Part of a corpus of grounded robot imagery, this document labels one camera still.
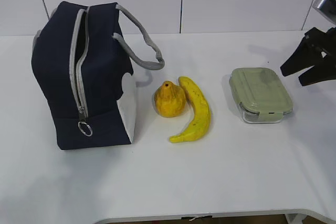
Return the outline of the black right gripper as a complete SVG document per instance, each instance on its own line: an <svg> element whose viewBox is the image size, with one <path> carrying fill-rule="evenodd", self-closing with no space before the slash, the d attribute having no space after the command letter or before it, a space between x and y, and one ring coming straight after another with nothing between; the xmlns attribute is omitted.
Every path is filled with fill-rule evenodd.
<svg viewBox="0 0 336 224"><path fill-rule="evenodd" d="M323 52L331 58L323 58ZM309 67L311 69L299 76L302 86L335 80L335 28L323 32L313 27L307 31L280 70L286 77Z"/></svg>

